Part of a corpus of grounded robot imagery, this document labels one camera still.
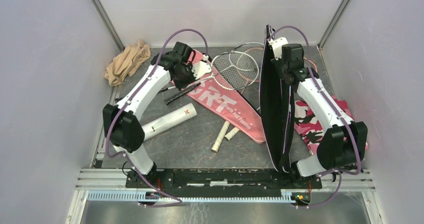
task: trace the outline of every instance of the black racket handle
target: black racket handle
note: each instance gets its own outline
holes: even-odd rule
[[[195,88],[197,88],[200,85],[200,83],[196,83],[194,85],[191,85],[189,87],[187,87],[186,89],[178,92],[177,94],[168,97],[165,99],[165,104],[168,106],[169,104],[173,103],[175,100],[179,99],[180,97],[186,95],[187,93],[193,91]]]

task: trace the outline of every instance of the gray floor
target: gray floor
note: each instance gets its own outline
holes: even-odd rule
[[[232,49],[232,47],[213,47],[209,49],[209,55],[215,57]],[[157,53],[159,53],[159,49],[152,49],[151,57]],[[317,48],[311,48],[309,59],[316,63],[325,88],[330,94],[333,94],[327,70]],[[125,79],[120,88],[121,97],[127,95],[139,82],[145,74],[148,64],[150,64],[150,59],[134,76],[128,76]],[[259,84],[254,83],[244,92],[244,96],[255,107],[259,106],[258,88]],[[188,103],[193,103],[197,111],[196,117],[144,142],[147,153],[158,168],[273,168],[266,144],[258,144],[242,132],[236,134],[231,141],[224,140],[218,153],[212,152],[211,146],[224,120],[188,96],[166,106],[164,99],[176,92],[177,90],[173,89],[158,94],[147,107],[141,119],[141,124],[146,124]],[[308,149],[295,132],[290,150],[291,161],[294,162],[308,156]],[[120,168],[124,162],[125,158],[122,156],[114,159],[105,157],[102,167]]]
[[[312,203],[329,193],[312,194]],[[329,203],[296,210],[287,203],[185,203],[143,208],[136,202],[88,201],[83,224],[370,224],[360,192],[338,193]]]

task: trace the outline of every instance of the metal frame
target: metal frame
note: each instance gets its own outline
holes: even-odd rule
[[[107,30],[110,33],[110,36],[112,37],[113,41],[115,42],[116,46],[120,51],[123,51],[125,46],[121,41],[121,38],[119,37],[117,31],[115,30],[114,25],[112,24],[111,19],[109,18],[108,14],[105,11],[105,8],[102,5],[102,2],[100,0],[91,0],[93,3],[98,15],[100,16],[101,20],[103,21],[104,25],[106,26]]]
[[[82,169],[69,208],[66,224],[81,222],[87,201],[143,201],[156,200],[146,198],[146,192],[154,192],[150,188],[126,188],[127,177],[121,169]],[[314,193],[329,193],[334,191],[337,182],[333,182],[333,175],[321,178],[322,189],[313,189]],[[246,198],[184,198],[183,202],[220,202],[220,203],[292,203],[289,198],[292,193],[307,192],[307,189],[282,189],[280,197],[246,197]],[[376,197],[376,188],[369,170],[353,176],[345,175],[339,192],[361,192],[365,201],[366,210],[372,224],[383,224],[383,218]]]
[[[114,86],[112,87],[111,93],[110,93],[110,98],[109,98],[109,104],[114,104],[115,103],[115,99],[118,98],[120,95],[120,86]],[[91,161],[91,165],[90,167],[93,168],[96,165],[96,162],[98,161],[102,161],[103,158],[105,157],[105,151],[106,148],[105,146],[103,146],[103,143],[105,143],[105,130],[103,125],[101,125],[101,130],[99,130],[98,132],[98,136],[97,136],[97,148],[95,149],[93,155],[92,155],[92,161]]]
[[[338,5],[337,10],[335,11],[330,23],[328,24],[327,28],[324,31],[324,34],[321,37],[321,40],[318,43],[318,47],[321,49],[326,44],[327,40],[329,39],[329,36],[333,32],[334,28],[336,27],[337,23],[340,20],[340,17],[345,12],[346,7],[350,3],[351,0],[341,0],[340,4]]]

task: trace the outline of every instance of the black bracket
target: black bracket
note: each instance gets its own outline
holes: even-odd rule
[[[193,63],[189,61],[192,53],[194,56],[196,55],[196,51],[190,46],[177,41],[172,51],[162,54],[160,58],[158,65],[169,71],[171,79],[179,90],[186,88],[196,80],[192,72]],[[156,63],[158,56],[159,54],[153,57],[150,62],[152,65]]]
[[[368,128],[364,122],[352,122],[350,130],[355,138],[359,159],[364,160]],[[326,170],[356,163],[353,143],[345,126],[327,129],[316,150],[319,163]]]
[[[119,112],[118,106],[113,106],[111,104],[106,104],[103,108],[103,126],[104,126],[104,135],[109,131],[112,120]],[[140,125],[137,117],[133,115],[133,112],[123,111],[110,134],[110,141],[114,146],[122,147],[126,149],[129,153],[136,151],[143,144],[145,139],[145,132],[143,131],[142,126]]]
[[[273,59],[271,62],[274,64],[279,78],[284,80],[287,85],[293,86],[294,91],[297,92],[299,82],[311,77],[304,64],[304,49],[302,45],[295,43],[285,44],[281,48],[281,58]],[[313,75],[318,78],[316,71],[312,71]]]
[[[182,198],[281,197],[281,189],[321,189],[314,176],[293,179],[274,169],[161,169],[146,176],[149,182],[166,193]],[[226,182],[234,185],[220,185]],[[126,188],[148,188],[133,171],[128,172]]]

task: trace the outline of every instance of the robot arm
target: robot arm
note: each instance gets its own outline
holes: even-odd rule
[[[188,62],[193,51],[188,45],[177,42],[172,51],[161,57],[152,76],[149,77],[149,74],[155,68],[154,65],[149,66],[146,74],[128,95],[116,105],[107,104],[103,108],[105,135],[108,133],[113,119],[124,108],[112,128],[110,142],[116,152],[124,151],[143,175],[148,174],[152,168],[155,169],[156,167],[143,145],[145,132],[140,125],[140,119],[156,94],[170,81],[174,81],[175,86],[181,89],[196,80],[195,76],[198,76],[199,73],[194,73],[193,64]],[[195,65],[204,66],[208,64],[205,61],[199,61]],[[145,84],[142,90],[137,92],[143,82]]]
[[[318,74],[314,70],[310,73],[304,66],[304,50],[300,44],[288,44],[284,37],[270,40],[269,44],[274,53],[271,62],[280,79],[291,85],[306,101],[323,128],[324,136],[317,153],[297,162],[296,168],[299,174],[308,177],[357,162],[353,142],[341,118],[348,123],[353,133],[362,161],[367,141],[367,126],[363,122],[354,122],[336,104],[324,88]]]

